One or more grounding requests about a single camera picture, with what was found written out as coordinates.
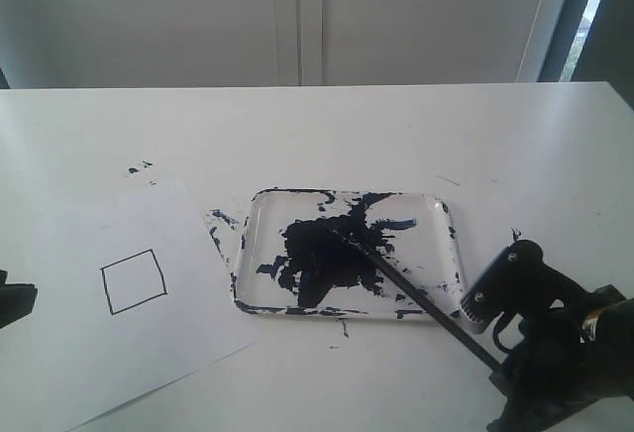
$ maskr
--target paint brush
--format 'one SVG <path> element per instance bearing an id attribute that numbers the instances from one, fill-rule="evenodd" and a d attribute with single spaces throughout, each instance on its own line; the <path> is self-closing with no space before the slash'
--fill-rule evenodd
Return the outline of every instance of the paint brush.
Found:
<path id="1" fill-rule="evenodd" d="M 421 290 L 416 288 L 407 278 L 395 269 L 383 256 L 373 247 L 364 242 L 363 239 L 354 236 L 343 236 L 336 230 L 332 233 L 337 236 L 342 243 L 361 252 L 372 262 L 380 272 L 389 278 L 398 288 L 409 296 L 418 306 L 423 308 L 429 316 L 436 320 L 443 328 L 449 331 L 458 341 L 476 355 L 483 363 L 492 370 L 497 369 L 500 364 L 485 348 L 474 340 L 465 330 L 457 325 L 454 320 L 447 316 L 438 308 Z"/>

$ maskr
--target black square outline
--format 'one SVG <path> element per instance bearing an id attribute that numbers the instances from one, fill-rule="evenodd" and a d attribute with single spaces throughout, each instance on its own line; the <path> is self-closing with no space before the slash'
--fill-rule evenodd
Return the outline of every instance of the black square outline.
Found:
<path id="1" fill-rule="evenodd" d="M 122 310 L 114 311 L 112 309 L 112 301 L 110 300 L 110 293 L 108 292 L 108 282 L 106 281 L 106 269 L 109 269 L 110 267 L 115 266 L 116 264 L 120 264 L 121 262 L 128 261 L 129 259 L 133 259 L 134 257 L 142 256 L 143 254 L 147 254 L 147 253 L 152 254 L 152 258 L 155 260 L 155 264 L 157 265 L 158 273 L 160 273 L 160 282 L 162 283 L 162 293 L 159 293 L 158 295 L 155 295 L 155 296 L 151 296 L 150 298 L 140 301 L 139 303 L 135 303 L 134 305 L 127 306 Z M 154 300 L 155 298 L 159 298 L 160 296 L 167 295 L 167 288 L 165 287 L 165 278 L 162 275 L 162 270 L 160 269 L 159 261 L 157 261 L 157 256 L 155 256 L 155 252 L 152 249 L 147 249 L 146 251 L 139 252 L 138 254 L 134 254 L 133 256 L 126 257 L 125 259 L 122 259 L 121 261 L 117 261 L 106 267 L 102 267 L 100 270 L 101 270 L 101 278 L 103 279 L 103 289 L 106 292 L 106 298 L 108 299 L 108 308 L 110 309 L 111 315 L 116 315 L 118 313 L 121 313 L 122 311 L 126 311 L 131 308 L 134 308 L 135 306 L 143 305 L 144 303 L 147 303 L 150 300 Z"/>

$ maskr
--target white wall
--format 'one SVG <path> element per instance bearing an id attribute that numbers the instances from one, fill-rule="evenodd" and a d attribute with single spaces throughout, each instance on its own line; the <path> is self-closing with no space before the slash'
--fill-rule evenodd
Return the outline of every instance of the white wall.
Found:
<path id="1" fill-rule="evenodd" d="M 0 0 L 12 87 L 535 80 L 563 0 Z"/>

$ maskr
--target drawn square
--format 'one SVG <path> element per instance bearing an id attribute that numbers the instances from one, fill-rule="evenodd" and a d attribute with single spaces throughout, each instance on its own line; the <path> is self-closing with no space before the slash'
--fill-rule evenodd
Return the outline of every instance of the drawn square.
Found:
<path id="1" fill-rule="evenodd" d="M 165 279 L 152 249 L 102 268 L 101 276 L 112 315 L 167 295 Z"/>

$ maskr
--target white paper sheet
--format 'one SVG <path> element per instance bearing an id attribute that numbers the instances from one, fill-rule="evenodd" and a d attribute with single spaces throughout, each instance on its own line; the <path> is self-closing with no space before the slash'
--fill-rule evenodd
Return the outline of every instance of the white paper sheet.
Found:
<path id="1" fill-rule="evenodd" d="M 180 182 L 43 222 L 25 251 L 47 432 L 74 428 L 253 343 Z"/>

